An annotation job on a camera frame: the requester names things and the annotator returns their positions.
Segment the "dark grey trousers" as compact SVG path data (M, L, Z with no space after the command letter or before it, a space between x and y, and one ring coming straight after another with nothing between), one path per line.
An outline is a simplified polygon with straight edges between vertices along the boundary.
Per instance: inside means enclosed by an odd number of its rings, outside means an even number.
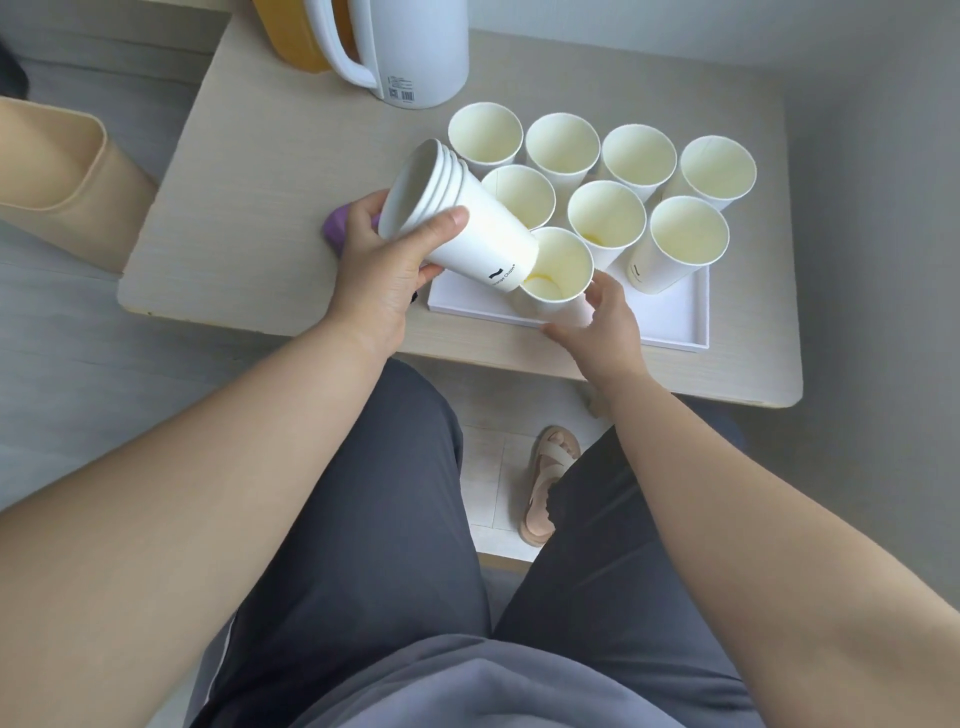
M235 614L190 728L290 728L350 677L465 635L579 662L644 698L752 705L671 564L610 429L549 492L556 527L493 624L448 401L390 359Z

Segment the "light wood side table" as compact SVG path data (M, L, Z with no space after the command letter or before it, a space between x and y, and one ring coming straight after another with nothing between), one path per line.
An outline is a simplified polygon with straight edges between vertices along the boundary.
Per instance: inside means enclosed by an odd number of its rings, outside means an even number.
M330 72L274 53L256 11L235 0L172 160L126 263L132 312L293 336L325 313L336 259L327 215L389 187L450 116L495 101L524 124L567 112L601 134L639 122L678 148L732 138L758 165L726 211L731 244L710 270L709 349L648 347L668 389L756 407L804 393L781 83L755 69L474 30L459 96L423 111L378 101Z

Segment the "white electric kettle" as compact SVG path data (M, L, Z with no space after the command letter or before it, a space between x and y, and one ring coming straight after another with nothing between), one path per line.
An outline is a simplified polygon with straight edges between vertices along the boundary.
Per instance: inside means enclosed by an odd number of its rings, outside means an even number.
M359 61L336 28L333 0L304 0L332 70L378 100L408 111L438 107L470 73L468 0L347 0Z

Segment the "beige plastic bin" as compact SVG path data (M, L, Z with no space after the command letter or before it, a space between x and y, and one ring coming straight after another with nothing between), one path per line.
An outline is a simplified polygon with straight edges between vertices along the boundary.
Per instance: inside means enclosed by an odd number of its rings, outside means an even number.
M121 274L158 189L97 117L0 96L0 221Z

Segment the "nested stack of white cups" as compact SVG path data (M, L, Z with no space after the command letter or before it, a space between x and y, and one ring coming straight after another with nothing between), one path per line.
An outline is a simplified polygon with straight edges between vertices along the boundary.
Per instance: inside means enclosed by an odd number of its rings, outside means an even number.
M427 261L502 293L517 289L535 266L537 239L436 138L416 147L398 173L379 216L379 236L404 237L458 206L468 211L467 225Z

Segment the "cluster of empty paper cups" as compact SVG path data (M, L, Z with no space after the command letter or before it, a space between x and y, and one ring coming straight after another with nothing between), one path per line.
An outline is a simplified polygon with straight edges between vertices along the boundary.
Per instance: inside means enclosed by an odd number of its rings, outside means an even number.
M615 127L601 138L585 118L546 114L523 127L506 106L478 102L451 117L454 153L526 228L564 228L590 250L594 271L627 257L630 285L657 295L727 252L724 210L754 187L758 168L721 135L682 152L659 129Z

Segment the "grey shirt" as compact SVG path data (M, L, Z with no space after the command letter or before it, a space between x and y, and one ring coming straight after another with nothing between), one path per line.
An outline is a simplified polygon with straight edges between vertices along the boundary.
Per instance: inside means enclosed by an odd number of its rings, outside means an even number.
M290 728L764 728L751 704L654 701L559 655L428 637L349 677Z

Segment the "beige strappy sandal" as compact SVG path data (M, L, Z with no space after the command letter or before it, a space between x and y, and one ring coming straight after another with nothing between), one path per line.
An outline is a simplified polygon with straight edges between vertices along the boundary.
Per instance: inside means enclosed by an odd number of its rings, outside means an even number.
M556 527L547 509L550 490L581 455L576 436L562 426L547 427L537 440L532 459L531 493L518 528L527 545L541 548L554 534Z

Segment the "person's left hand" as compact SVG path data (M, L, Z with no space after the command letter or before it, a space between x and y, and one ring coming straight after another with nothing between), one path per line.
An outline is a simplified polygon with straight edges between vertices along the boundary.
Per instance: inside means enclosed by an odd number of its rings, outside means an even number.
M369 204L379 199L382 212L387 196L382 189L359 200ZM366 216L354 208L351 217L351 232L358 237ZM444 268L428 260L421 264L408 260L405 235L392 241L380 238L383 245L377 249L362 249L358 239L351 241L351 249L344 249L323 319L358 341L371 357L385 359L402 345L414 296Z

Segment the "white paper cup with juice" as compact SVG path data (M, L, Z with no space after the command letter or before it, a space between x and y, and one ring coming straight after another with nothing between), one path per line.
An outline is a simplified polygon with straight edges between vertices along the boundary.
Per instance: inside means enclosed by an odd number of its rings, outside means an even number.
M592 317L585 292L594 276L586 242L558 226L542 226L532 235L537 258L531 273L510 293L511 308L532 325L585 326Z

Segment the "purple cloth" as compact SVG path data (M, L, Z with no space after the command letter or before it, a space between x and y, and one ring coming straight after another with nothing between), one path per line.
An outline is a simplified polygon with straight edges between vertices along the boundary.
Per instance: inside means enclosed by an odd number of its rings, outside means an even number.
M378 235L382 207L383 201L378 198L370 203L355 200L337 207L327 216L321 226L321 236L336 261L342 261L345 249L352 249L354 239L359 240L360 247L365 251L382 247L383 242ZM358 237L352 233L351 220L354 209L360 210L366 216L366 223L362 226Z

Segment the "white rectangular tray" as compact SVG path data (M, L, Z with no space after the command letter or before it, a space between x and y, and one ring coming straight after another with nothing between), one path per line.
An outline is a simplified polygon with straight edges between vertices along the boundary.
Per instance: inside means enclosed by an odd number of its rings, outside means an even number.
M708 268L691 273L656 295L644 294L630 285L623 259L615 261L607 273L623 286L643 343L691 353L710 347ZM502 294L452 272L434 279L427 306L433 312L523 327L538 327L547 322L584 326L590 323L594 313L584 296L561 309L548 311L520 289Z

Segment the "person's right hand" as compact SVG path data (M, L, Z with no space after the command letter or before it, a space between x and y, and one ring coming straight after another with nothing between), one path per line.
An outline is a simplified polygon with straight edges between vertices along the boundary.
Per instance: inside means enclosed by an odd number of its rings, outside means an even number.
M586 326L546 322L540 330L570 354L586 381L603 394L649 374L642 336L626 295L625 306L618 310L593 310Z

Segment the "person's left forearm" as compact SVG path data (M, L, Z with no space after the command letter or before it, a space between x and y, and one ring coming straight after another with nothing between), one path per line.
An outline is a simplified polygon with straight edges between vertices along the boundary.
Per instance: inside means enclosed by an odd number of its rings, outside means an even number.
M264 573L402 342L329 314L0 513L0 728L143 728Z

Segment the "person's right forearm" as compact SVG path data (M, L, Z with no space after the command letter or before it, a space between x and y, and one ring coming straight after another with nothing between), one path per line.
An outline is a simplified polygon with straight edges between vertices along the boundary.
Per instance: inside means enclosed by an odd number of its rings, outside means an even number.
M646 370L587 379L768 728L960 728L960 612Z

